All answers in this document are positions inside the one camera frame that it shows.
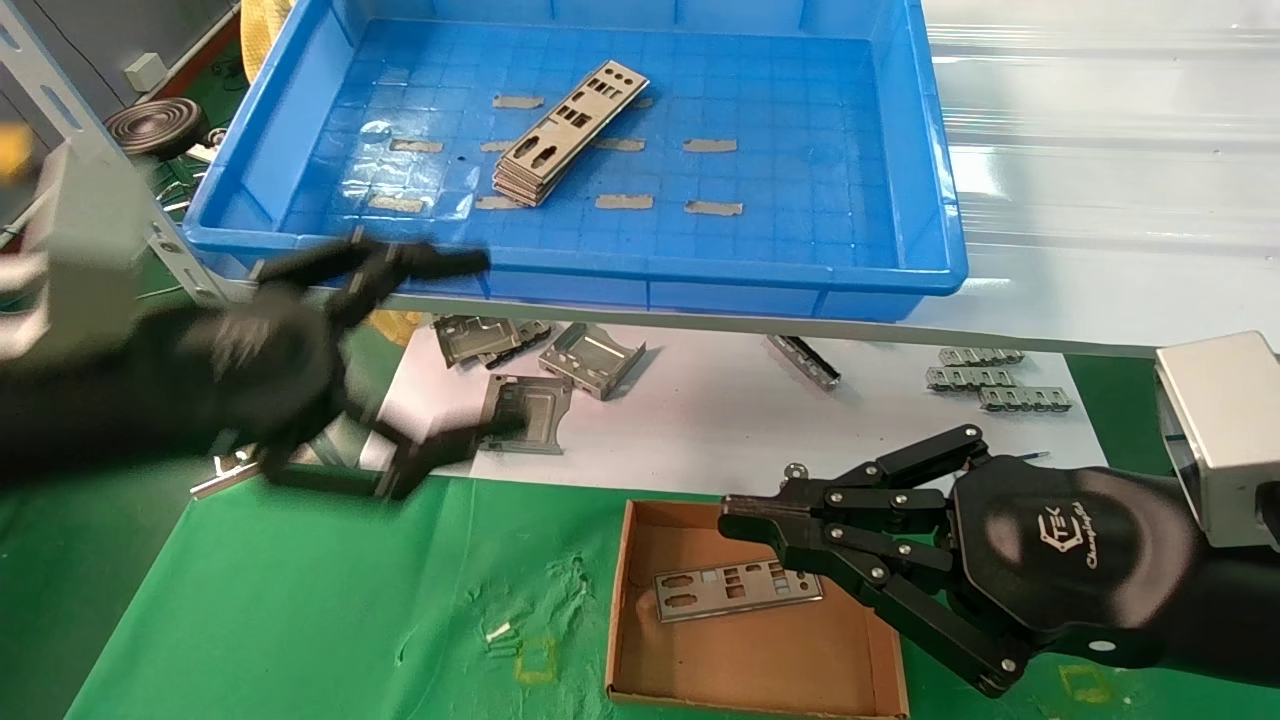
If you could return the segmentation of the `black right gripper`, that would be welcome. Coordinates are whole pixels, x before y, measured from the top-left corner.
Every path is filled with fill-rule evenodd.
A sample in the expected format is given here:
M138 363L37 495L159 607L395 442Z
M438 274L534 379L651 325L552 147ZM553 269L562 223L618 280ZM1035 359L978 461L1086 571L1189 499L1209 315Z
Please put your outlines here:
M726 495L719 532L829 579L989 698L1021 680L1027 646L1120 667L1162 664L1166 616L1201 559L1201 530L1169 478L992 460L955 482L965 578L1024 644L937 600L928 585L946 578L948 561L937 571L890 557L886 534L923 536L945 520L945 493L927 483L988 456L978 427L956 427L835 479L788 479L769 497Z

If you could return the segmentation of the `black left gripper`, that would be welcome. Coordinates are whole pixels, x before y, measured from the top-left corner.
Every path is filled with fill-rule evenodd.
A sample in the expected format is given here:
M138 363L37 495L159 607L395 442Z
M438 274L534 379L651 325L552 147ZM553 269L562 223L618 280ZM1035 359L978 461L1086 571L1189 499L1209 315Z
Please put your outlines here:
M265 479L293 489L383 501L408 498L431 471L472 459L486 439L526 430L526 413L447 424L416 438L346 392L344 323L361 323L406 281L449 281L490 270L489 252L443 252L429 241L352 234L255 268L244 302L160 310L160 447L219 455L250 446ZM308 290L346 283L324 305ZM339 411L394 446L378 477L292 462Z

